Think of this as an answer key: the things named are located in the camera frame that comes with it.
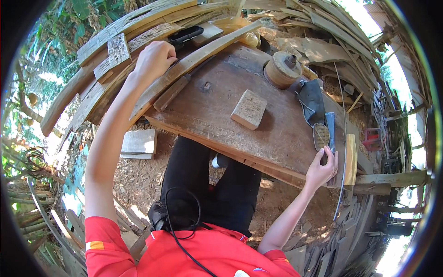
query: dirt ground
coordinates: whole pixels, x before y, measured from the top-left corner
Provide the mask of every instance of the dirt ground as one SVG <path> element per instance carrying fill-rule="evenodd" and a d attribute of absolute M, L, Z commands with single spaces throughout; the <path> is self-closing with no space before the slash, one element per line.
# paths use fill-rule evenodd
<path fill-rule="evenodd" d="M 138 123 L 131 130 L 153 128 L 148 123 Z M 114 190 L 118 199 L 127 207 L 136 206 L 147 215 L 151 204 L 160 197 L 161 181 L 174 147 L 176 135 L 159 129 L 157 153 L 153 160 L 120 159 L 114 175 Z M 216 184 L 223 174 L 222 169 L 209 166 L 208 182 Z M 249 231 L 253 234 L 248 244 L 256 248 L 266 230 L 300 193 L 300 189 L 283 182 L 262 180 L 257 197 L 257 207 Z M 331 229 L 337 205 L 338 190 L 321 187 L 309 203 L 306 212 L 294 230 L 301 233 L 301 226 L 310 222 L 312 228 L 298 246 L 316 246 Z"/>

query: wooden chisel handle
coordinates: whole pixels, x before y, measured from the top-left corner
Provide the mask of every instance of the wooden chisel handle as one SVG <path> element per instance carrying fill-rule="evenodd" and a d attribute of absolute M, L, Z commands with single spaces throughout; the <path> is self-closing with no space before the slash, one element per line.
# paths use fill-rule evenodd
<path fill-rule="evenodd" d="M 154 103 L 154 108 L 163 112 L 169 103 L 179 94 L 179 92 L 188 84 L 189 80 L 186 76 L 182 76 L 169 89 L 167 89 Z"/>

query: black cloth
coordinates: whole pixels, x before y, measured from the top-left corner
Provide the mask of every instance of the black cloth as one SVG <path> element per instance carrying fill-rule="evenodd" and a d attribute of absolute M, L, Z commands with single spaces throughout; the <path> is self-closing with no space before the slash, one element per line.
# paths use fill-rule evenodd
<path fill-rule="evenodd" d="M 160 200 L 172 187 L 186 189 L 198 198 L 201 222 L 234 230 L 251 236 L 248 231 L 257 203 L 261 172 L 230 159 L 228 167 L 216 186 L 209 184 L 210 149 L 178 137 L 166 167 Z M 171 217 L 189 213 L 196 220 L 198 205 L 193 196 L 183 190 L 168 193 L 167 204 Z"/>

